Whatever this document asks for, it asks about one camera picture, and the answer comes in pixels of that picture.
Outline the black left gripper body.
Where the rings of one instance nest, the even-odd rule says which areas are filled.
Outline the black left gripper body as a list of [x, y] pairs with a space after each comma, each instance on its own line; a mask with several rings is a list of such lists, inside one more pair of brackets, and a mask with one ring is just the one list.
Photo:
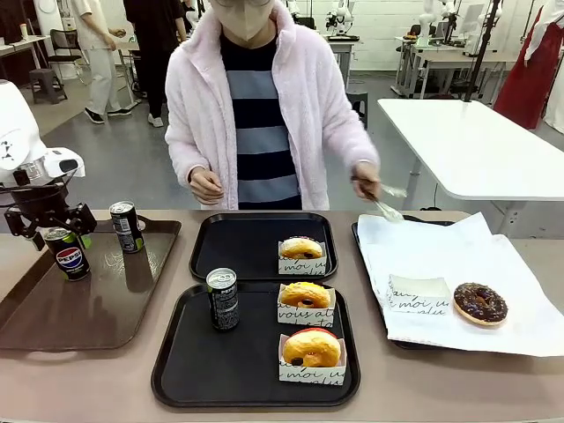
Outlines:
[[69, 217], [68, 190], [64, 182], [11, 188], [1, 186], [1, 195], [11, 198], [9, 203], [1, 206], [5, 216], [24, 216], [28, 220], [66, 220]]

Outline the person's right hand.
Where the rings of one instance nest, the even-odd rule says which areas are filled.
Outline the person's right hand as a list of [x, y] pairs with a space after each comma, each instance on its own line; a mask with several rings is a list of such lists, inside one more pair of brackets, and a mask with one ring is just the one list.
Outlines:
[[217, 205], [224, 197], [224, 190], [219, 177], [212, 171], [195, 167], [189, 173], [189, 187], [200, 204]]

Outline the person's left hand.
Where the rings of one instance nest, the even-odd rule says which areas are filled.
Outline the person's left hand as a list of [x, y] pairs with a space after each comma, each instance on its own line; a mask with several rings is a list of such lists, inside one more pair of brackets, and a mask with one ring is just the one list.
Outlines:
[[367, 201], [375, 201], [380, 194], [379, 168], [372, 162], [360, 161], [352, 171], [352, 185], [356, 195]]

